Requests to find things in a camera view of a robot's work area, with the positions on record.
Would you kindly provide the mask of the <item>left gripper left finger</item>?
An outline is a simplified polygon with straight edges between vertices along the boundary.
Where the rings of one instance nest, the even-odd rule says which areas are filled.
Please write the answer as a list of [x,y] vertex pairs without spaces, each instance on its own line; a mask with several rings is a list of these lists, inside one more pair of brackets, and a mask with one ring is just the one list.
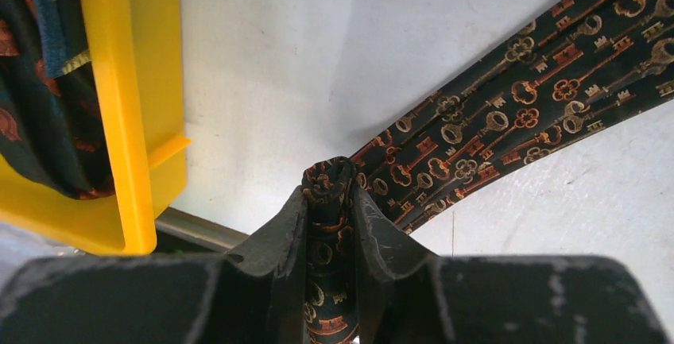
[[301,343],[308,207],[296,189],[225,253],[42,257],[1,292],[4,343]]

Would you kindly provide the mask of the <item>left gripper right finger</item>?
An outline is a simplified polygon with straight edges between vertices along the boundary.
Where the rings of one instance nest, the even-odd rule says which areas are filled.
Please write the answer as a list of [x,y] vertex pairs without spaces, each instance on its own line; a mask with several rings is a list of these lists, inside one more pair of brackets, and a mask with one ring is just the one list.
[[363,343],[666,343],[633,274],[602,256],[433,253],[354,193]]

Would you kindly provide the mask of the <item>dark key-patterned tie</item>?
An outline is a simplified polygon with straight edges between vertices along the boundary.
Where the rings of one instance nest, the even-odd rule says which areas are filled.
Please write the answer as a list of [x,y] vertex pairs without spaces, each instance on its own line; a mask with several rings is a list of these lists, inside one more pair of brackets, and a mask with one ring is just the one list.
[[673,0],[560,0],[352,156],[308,168],[308,341],[358,335],[357,188],[411,233],[495,180],[672,98]]

